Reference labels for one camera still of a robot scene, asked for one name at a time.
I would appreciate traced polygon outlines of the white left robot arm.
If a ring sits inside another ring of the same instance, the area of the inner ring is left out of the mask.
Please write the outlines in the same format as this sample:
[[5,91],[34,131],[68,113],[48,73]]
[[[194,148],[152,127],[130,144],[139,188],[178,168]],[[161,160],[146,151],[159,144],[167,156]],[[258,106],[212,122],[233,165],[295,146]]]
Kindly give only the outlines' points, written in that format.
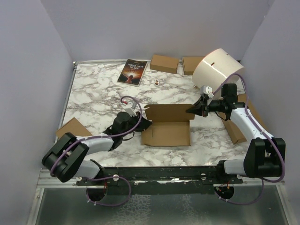
[[126,140],[126,135],[141,133],[151,125],[152,122],[140,112],[136,116],[120,112],[113,124],[100,135],[80,137],[70,132],[65,133],[45,154],[42,165],[61,182],[67,182],[73,177],[85,177],[91,184],[98,185],[104,178],[102,166],[94,160],[85,160],[86,155],[112,151]]

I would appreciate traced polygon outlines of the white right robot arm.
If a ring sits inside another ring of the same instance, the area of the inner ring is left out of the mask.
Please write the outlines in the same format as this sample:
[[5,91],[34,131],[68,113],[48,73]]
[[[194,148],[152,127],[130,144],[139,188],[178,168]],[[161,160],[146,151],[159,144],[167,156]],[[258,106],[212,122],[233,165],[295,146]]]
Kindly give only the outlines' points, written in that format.
[[207,117],[209,113],[223,113],[225,120],[235,124],[249,142],[244,159],[223,160],[218,163],[220,169],[215,172],[218,182],[226,183],[233,175],[263,180],[267,177],[283,178],[285,141],[265,131],[246,103],[238,101],[236,84],[224,84],[220,99],[214,99],[211,87],[202,86],[200,98],[186,112],[202,117]]

